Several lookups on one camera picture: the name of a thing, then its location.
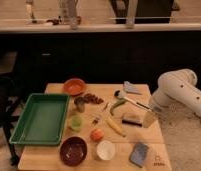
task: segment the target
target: green plastic tray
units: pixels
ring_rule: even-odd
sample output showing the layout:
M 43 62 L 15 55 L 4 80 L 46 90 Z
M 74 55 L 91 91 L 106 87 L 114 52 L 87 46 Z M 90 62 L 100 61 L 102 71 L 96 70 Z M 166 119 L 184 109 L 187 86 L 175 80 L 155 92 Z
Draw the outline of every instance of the green plastic tray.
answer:
M 69 98 L 66 94 L 31 94 L 10 143 L 58 145 L 63 133 Z

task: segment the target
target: orange bowl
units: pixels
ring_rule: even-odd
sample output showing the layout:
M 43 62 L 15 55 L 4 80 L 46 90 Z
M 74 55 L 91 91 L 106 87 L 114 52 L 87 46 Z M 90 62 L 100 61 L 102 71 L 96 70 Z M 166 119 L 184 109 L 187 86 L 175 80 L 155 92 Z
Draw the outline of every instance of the orange bowl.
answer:
M 86 84 L 79 78 L 71 78 L 64 83 L 63 90 L 65 93 L 75 96 L 86 90 Z

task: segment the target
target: dark red bowl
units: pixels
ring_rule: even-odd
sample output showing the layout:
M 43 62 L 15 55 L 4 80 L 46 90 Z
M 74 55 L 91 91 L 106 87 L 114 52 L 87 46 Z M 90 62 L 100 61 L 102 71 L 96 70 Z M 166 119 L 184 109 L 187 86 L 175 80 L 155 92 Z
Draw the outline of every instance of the dark red bowl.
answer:
M 60 149 L 61 160 L 68 166 L 80 164 L 87 155 L 86 142 L 80 137 L 71 137 L 63 142 Z

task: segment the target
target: bowl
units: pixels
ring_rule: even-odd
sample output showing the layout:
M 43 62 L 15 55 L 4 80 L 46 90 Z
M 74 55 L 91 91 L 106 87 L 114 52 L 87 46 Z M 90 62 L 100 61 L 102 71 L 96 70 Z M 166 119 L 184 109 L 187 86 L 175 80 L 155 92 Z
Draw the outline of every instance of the bowl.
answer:
M 97 155 L 102 160 L 111 160 L 115 155 L 115 145 L 108 140 L 101 141 L 97 146 Z
M 86 84 L 79 78 L 71 78 L 64 83 L 63 91 L 69 95 L 75 96 L 86 90 Z
M 80 137 L 70 137 L 60 148 L 61 160 L 68 166 L 80 164 L 87 155 L 86 142 Z

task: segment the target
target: blue sponge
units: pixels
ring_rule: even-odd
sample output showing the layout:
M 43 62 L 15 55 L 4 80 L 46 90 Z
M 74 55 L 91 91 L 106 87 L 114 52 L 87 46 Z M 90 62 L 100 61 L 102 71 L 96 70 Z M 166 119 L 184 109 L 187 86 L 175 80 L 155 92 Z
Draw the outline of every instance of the blue sponge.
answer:
M 143 167 L 149 147 L 141 142 L 135 144 L 130 155 L 130 161 L 139 167 Z

